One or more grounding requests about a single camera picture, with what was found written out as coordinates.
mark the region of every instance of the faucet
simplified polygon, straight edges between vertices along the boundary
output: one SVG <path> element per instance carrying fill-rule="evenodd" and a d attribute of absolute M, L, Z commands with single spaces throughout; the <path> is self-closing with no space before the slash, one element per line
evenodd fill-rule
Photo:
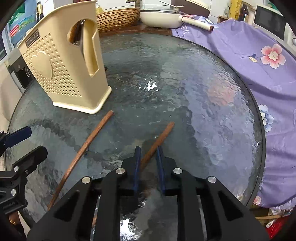
<path fill-rule="evenodd" d="M 135 7 L 140 8 L 140 1 L 141 0 L 126 0 L 126 3 L 135 2 Z"/>

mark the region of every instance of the purple tablecloth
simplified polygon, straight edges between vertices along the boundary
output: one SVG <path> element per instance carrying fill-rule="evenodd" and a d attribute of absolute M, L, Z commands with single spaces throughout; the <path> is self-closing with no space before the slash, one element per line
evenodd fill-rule
<path fill-rule="evenodd" d="M 207 22 L 207 19 L 196 16 Z M 227 20 L 214 31 L 183 24 L 173 35 L 195 42 L 224 59 L 252 91 L 263 118 L 266 163 L 255 199 L 263 207 L 296 205 L 296 61 L 273 38 Z"/>

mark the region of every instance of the silver bolt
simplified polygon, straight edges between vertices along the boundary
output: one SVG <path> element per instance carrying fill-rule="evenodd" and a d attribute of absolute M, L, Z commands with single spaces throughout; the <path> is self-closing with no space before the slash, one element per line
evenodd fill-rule
<path fill-rule="evenodd" d="M 125 172 L 125 169 L 124 169 L 124 168 L 121 168 L 121 167 L 120 167 L 120 168 L 117 168 L 117 169 L 116 169 L 116 173 L 117 173 L 117 174 L 123 174 L 124 172 Z"/>
<path fill-rule="evenodd" d="M 82 183 L 87 184 L 91 181 L 90 177 L 84 177 L 81 179 Z"/>
<path fill-rule="evenodd" d="M 15 190 L 15 189 L 12 189 L 12 190 L 11 190 L 11 196 L 13 196 L 13 197 L 14 197 L 16 194 L 17 194 L 17 190 Z"/>
<path fill-rule="evenodd" d="M 181 168 L 178 168 L 178 167 L 176 167 L 174 170 L 173 170 L 173 172 L 175 173 L 175 174 L 181 174 L 182 173 L 182 169 Z"/>
<path fill-rule="evenodd" d="M 215 183 L 217 181 L 215 177 L 208 177 L 207 180 L 209 181 L 209 183 Z"/>

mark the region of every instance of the heart-shaped decoration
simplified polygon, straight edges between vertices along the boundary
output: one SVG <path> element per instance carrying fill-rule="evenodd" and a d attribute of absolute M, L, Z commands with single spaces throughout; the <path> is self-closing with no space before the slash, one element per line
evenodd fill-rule
<path fill-rule="evenodd" d="M 32 64 L 35 69 L 48 80 L 52 78 L 52 65 L 47 54 L 44 51 L 39 51 L 37 55 L 32 56 Z"/>

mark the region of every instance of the white pan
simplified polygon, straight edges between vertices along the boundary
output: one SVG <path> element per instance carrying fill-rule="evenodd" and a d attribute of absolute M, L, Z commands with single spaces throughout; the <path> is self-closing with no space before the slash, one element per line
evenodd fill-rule
<path fill-rule="evenodd" d="M 140 18 L 142 23 L 149 27 L 178 28 L 183 23 L 189 23 L 191 25 L 206 29 L 210 32 L 212 32 L 214 29 L 213 26 L 207 23 L 185 17 L 185 13 L 175 9 L 165 9 L 165 8 L 142 9 L 140 10 Z"/>

